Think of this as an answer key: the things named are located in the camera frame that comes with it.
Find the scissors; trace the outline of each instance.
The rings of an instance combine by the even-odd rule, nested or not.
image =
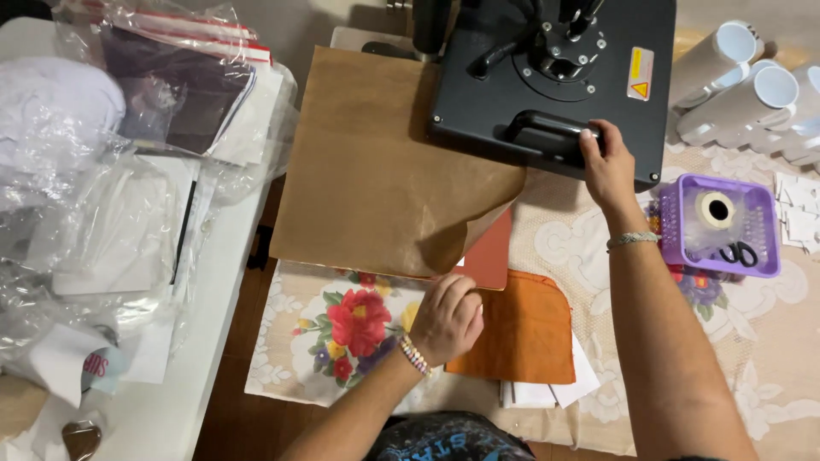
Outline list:
[[[720,250],[720,255],[724,261],[732,264],[735,262],[740,262],[740,264],[743,264],[743,267],[755,267],[758,265],[758,254],[755,253],[752,247],[748,246],[746,243],[737,242],[734,244],[729,244],[728,247],[731,256],[727,256],[725,250]],[[751,260],[746,258],[746,254],[751,257]]]

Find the orange fabric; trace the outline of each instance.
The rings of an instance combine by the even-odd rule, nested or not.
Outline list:
[[[575,382],[569,303],[554,281],[509,270],[504,291],[480,292],[484,331],[445,371],[503,381]]]

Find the heat press machine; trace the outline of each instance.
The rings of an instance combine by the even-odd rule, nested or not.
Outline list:
[[[451,0],[414,0],[421,61],[444,44]],[[462,0],[427,134],[438,145],[583,179],[578,134],[620,128],[635,190],[660,180],[676,0]]]

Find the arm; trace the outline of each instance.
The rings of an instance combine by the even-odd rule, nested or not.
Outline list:
[[[602,156],[581,135],[587,187],[613,237],[647,232],[635,198],[635,159],[618,129],[604,133]],[[652,242],[617,246],[609,254],[613,324],[635,448],[646,460],[709,456],[757,459],[718,358]]]
[[[425,294],[410,339],[430,367],[472,349],[484,329],[481,297],[469,293],[474,288],[470,277],[449,275]],[[423,378],[397,348],[296,439],[282,460],[364,459],[393,409]]]

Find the masking tape roll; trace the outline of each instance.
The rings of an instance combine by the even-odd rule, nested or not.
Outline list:
[[[720,192],[701,192],[695,198],[695,211],[698,218],[717,230],[728,229],[735,217],[735,205]]]

